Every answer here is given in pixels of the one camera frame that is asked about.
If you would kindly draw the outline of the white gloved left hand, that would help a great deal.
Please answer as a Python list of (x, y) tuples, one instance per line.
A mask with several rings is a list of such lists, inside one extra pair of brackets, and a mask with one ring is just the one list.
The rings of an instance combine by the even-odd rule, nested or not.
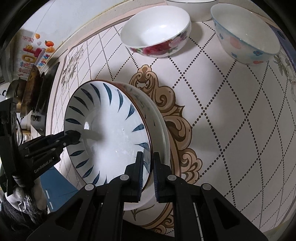
[(48, 214), (47, 199), (40, 178), (34, 181), (32, 187), (16, 187), (12, 194), (5, 192), (4, 196), (14, 209), (28, 214), (32, 220)]

